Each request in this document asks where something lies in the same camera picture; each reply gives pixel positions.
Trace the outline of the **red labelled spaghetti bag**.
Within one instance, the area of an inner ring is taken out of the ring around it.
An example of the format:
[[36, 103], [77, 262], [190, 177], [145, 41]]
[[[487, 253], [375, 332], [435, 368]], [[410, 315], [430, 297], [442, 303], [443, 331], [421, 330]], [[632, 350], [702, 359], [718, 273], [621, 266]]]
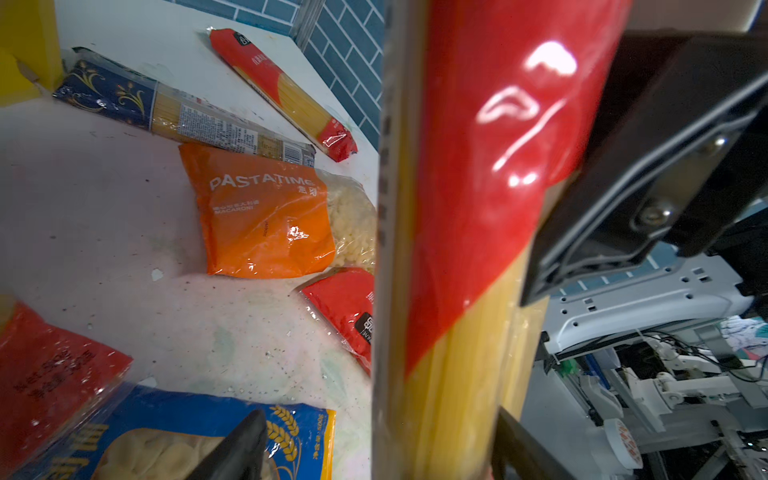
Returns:
[[578, 173], [627, 1], [394, 1], [379, 140], [375, 479], [496, 479], [547, 304], [531, 248]]

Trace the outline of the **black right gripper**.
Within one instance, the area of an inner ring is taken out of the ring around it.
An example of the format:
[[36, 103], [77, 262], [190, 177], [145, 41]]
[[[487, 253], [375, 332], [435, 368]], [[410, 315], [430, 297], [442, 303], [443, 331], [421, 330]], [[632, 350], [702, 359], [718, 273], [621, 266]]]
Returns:
[[521, 301], [704, 252], [767, 187], [767, 39], [629, 32], [580, 174], [539, 230]]

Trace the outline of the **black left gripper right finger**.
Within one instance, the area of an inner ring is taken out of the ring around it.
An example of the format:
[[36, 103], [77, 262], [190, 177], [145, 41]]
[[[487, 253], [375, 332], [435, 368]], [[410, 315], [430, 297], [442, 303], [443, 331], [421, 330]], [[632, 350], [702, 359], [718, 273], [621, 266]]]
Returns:
[[503, 407], [499, 408], [490, 465], [495, 480], [574, 480]]

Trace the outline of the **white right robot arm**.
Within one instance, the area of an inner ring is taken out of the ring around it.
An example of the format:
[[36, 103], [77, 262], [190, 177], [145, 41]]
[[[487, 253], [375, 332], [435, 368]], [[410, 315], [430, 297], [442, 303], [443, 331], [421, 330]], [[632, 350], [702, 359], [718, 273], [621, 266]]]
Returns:
[[664, 242], [720, 254], [766, 311], [767, 40], [629, 32], [613, 60], [584, 165], [539, 230], [521, 301], [638, 267]]

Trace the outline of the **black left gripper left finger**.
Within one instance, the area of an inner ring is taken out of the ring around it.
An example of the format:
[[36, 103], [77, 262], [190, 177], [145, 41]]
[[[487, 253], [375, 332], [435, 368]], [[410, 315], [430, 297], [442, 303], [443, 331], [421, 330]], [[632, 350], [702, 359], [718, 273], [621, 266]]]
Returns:
[[259, 480], [268, 440], [266, 416], [261, 410], [249, 413], [211, 451], [187, 480]]

